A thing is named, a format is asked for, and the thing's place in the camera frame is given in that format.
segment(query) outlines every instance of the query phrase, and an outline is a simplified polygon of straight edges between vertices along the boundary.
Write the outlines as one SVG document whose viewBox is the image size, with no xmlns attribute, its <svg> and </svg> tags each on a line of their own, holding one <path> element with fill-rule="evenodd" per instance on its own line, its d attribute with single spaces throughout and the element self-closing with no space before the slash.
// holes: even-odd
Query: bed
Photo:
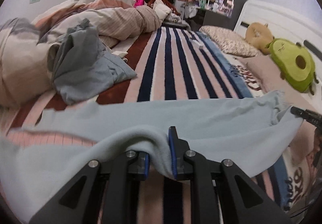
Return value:
<svg viewBox="0 0 322 224">
<path fill-rule="evenodd" d="M 250 0 L 244 6 L 235 32 L 243 35 L 246 26 L 255 21 L 269 23 L 272 33 L 278 34 L 276 36 L 296 41 L 309 40 L 322 48 L 322 34 L 314 29 L 312 23 L 289 10 Z M 293 29 L 295 23 L 305 27 L 306 32 Z M 199 32 L 161 27 L 155 32 L 127 39 L 116 45 L 113 51 L 128 52 L 128 65 L 136 71 L 137 78 L 119 83 L 86 102 L 108 105 L 156 100 L 252 98 L 265 93 L 247 65 L 236 56 L 222 53 L 215 42 Z M 322 77 L 322 66 L 317 64 L 317 70 L 318 77 Z M 319 103 L 317 97 L 305 98 L 311 103 Z M 12 130 L 23 125 L 35 125 L 44 109 L 77 109 L 86 102 L 67 106 L 58 94 L 48 91 L 19 109 L 2 111 L 1 133 L 24 147 L 47 144 L 92 146 L 95 143 L 74 136 Z M 310 153 L 294 164 L 291 151 L 287 148 L 274 165 L 252 180 L 282 210 L 291 212 L 294 209 L 298 212 L 296 202 L 310 194 L 316 178 L 317 168 L 312 166 L 314 155 Z M 151 169 L 148 180 L 140 185 L 138 196 L 137 223 L 191 221 L 190 187 L 187 184 L 165 178 Z"/>
</svg>

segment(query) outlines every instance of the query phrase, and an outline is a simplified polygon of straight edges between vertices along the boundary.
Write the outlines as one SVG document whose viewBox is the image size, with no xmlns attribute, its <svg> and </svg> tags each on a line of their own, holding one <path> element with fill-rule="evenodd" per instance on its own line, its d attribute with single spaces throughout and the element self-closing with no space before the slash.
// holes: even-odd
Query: headboard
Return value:
<svg viewBox="0 0 322 224">
<path fill-rule="evenodd" d="M 320 84 L 317 85 L 315 96 L 306 94 L 303 97 L 307 100 L 309 98 L 311 104 L 315 103 L 322 111 L 322 28 L 290 9 L 267 2 L 248 0 L 234 31 L 244 38 L 247 27 L 253 22 L 268 23 L 268 28 L 276 38 L 299 42 L 310 50 Z"/>
</svg>

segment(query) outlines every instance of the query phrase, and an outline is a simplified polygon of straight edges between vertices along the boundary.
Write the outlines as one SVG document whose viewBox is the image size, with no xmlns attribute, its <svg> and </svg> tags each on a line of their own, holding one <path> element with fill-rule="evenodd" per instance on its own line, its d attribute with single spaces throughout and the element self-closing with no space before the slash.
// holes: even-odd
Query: silver bolt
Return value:
<svg viewBox="0 0 322 224">
<path fill-rule="evenodd" d="M 126 152 L 126 156 L 128 158 L 133 158 L 135 155 L 136 155 L 136 152 L 135 151 L 128 151 L 128 152 Z"/>
<path fill-rule="evenodd" d="M 93 160 L 93 161 L 88 162 L 88 166 L 90 168 L 96 168 L 98 165 L 99 165 L 99 162 L 96 161 L 96 160 Z"/>
<path fill-rule="evenodd" d="M 232 160 L 224 160 L 223 161 L 223 164 L 226 166 L 226 167 L 231 167 L 233 166 L 234 162 Z"/>
<path fill-rule="evenodd" d="M 192 150 L 188 150 L 188 151 L 186 151 L 186 155 L 188 157 L 194 157 L 194 156 L 196 156 L 196 152 L 192 151 Z"/>
</svg>

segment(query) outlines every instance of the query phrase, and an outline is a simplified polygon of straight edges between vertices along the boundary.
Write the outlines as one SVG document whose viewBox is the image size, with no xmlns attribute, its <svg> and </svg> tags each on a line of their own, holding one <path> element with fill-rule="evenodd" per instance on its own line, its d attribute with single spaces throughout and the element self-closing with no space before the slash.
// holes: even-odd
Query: striped blanket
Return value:
<svg viewBox="0 0 322 224">
<path fill-rule="evenodd" d="M 137 78 L 115 85 L 92 100 L 101 105 L 154 100 L 203 98 L 245 98 L 261 96 L 260 85 L 232 56 L 223 55 L 215 43 L 200 33 L 159 28 L 120 43 L 113 50 L 127 51 L 128 65 Z M 19 110 L 10 110 L 2 132 L 17 145 L 94 145 L 75 136 L 30 134 L 9 131 L 35 125 L 43 109 L 65 110 L 55 92 L 47 92 Z M 315 178 L 311 157 L 294 166 L 287 149 L 268 170 L 253 178 L 283 210 L 288 211 L 304 197 Z M 151 169 L 149 179 L 140 184 L 137 223 L 190 223 L 190 187 L 167 179 Z"/>
</svg>

